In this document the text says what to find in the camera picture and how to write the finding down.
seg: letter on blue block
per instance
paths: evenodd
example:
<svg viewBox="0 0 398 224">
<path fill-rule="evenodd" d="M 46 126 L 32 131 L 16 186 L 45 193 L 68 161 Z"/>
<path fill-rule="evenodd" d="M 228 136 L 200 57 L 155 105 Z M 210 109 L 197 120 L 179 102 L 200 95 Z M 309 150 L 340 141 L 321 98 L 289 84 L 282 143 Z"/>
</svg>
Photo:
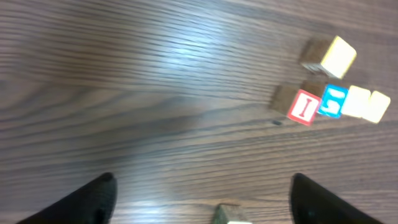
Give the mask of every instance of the letter on blue block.
<svg viewBox="0 0 398 224">
<path fill-rule="evenodd" d="M 340 118 L 341 109 L 347 94 L 348 89 L 346 88 L 331 84 L 327 85 L 318 113 L 331 118 Z"/>
</svg>

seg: wooden table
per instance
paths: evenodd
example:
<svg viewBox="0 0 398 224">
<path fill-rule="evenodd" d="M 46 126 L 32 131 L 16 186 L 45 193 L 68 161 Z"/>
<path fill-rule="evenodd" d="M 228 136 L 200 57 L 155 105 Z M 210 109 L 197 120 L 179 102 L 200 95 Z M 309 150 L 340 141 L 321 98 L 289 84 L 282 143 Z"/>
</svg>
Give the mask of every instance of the wooden table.
<svg viewBox="0 0 398 224">
<path fill-rule="evenodd" d="M 221 202 L 292 223 L 296 172 L 396 223 L 397 21 L 396 0 L 0 1 L 0 222 L 110 171 L 112 223 L 210 223 Z M 312 76 L 297 61 L 318 35 L 357 50 L 347 82 L 392 98 L 378 125 L 269 111 Z"/>
</svg>

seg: black object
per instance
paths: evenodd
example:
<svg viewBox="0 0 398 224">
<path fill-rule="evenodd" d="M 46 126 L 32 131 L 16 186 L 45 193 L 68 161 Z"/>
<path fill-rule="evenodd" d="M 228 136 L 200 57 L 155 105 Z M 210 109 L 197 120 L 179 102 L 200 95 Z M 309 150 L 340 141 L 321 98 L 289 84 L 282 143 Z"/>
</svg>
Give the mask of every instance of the black object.
<svg viewBox="0 0 398 224">
<path fill-rule="evenodd" d="M 382 224 L 303 174 L 295 174 L 290 193 L 295 224 Z"/>
<path fill-rule="evenodd" d="M 18 224 L 107 224 L 116 203 L 117 182 L 105 173 Z"/>
</svg>

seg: wooden block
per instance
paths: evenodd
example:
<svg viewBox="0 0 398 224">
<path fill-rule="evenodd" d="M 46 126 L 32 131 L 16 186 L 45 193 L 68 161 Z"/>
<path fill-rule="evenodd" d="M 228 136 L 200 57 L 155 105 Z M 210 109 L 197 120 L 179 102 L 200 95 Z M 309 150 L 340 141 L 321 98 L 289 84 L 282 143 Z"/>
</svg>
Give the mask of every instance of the wooden block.
<svg viewBox="0 0 398 224">
<path fill-rule="evenodd" d="M 322 99 L 319 114 L 331 118 L 340 118 L 341 110 L 348 95 L 348 89 L 331 83 L 340 82 L 303 82 L 302 89 Z"/>
<path fill-rule="evenodd" d="M 330 40 L 314 40 L 301 59 L 301 64 L 310 71 L 342 79 L 355 58 L 355 49 L 336 36 Z"/>
<path fill-rule="evenodd" d="M 271 109 L 304 125 L 311 125 L 319 109 L 321 98 L 291 86 L 280 86 L 275 93 Z"/>
<path fill-rule="evenodd" d="M 388 96 L 374 91 L 369 99 L 368 107 L 363 114 L 363 119 L 377 124 L 386 112 L 390 102 L 391 99 Z"/>
<path fill-rule="evenodd" d="M 370 90 L 354 85 L 350 86 L 341 112 L 344 115 L 362 118 L 364 112 L 368 108 L 370 96 Z"/>
<path fill-rule="evenodd" d="M 219 205 L 213 224 L 252 224 L 239 205 Z"/>
</svg>

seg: blue block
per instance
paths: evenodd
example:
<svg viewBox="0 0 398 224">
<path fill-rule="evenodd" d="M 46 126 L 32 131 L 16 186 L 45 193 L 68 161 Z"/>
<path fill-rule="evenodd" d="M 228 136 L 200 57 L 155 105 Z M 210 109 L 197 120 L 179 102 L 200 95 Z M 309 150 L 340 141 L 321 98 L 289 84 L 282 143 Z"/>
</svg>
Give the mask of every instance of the blue block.
<svg viewBox="0 0 398 224">
<path fill-rule="evenodd" d="M 318 113 L 331 118 L 340 118 L 341 109 L 346 100 L 348 89 L 329 84 L 325 88 Z"/>
</svg>

